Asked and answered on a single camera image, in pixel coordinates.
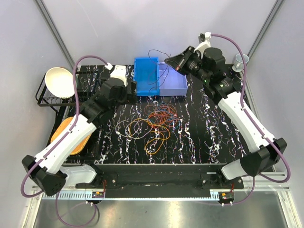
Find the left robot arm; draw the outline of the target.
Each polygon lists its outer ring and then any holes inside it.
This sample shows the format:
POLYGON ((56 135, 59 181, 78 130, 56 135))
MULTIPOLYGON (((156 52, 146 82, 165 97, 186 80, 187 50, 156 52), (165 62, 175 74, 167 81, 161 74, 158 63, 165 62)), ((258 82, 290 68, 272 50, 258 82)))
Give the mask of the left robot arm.
POLYGON ((98 188, 103 181, 99 168, 90 164, 64 167, 63 163, 87 136, 113 117, 120 105, 136 103, 136 81, 124 83, 113 77, 105 80, 99 91, 77 107, 72 123, 48 147, 36 156, 23 158, 25 178, 31 178, 47 196, 82 183, 98 188))

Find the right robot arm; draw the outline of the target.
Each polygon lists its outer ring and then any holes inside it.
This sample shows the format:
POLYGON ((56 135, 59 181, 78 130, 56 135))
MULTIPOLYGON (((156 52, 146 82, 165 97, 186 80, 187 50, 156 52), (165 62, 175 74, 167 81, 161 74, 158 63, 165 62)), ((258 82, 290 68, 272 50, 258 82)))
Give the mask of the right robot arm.
POLYGON ((247 144, 248 155, 217 171, 216 184, 220 188, 227 188, 237 177, 255 177, 281 160, 286 141, 267 131, 244 103, 235 81, 225 75, 228 67, 219 48, 209 47, 200 53, 189 46, 164 62, 178 73, 202 81, 206 95, 231 119, 247 144))

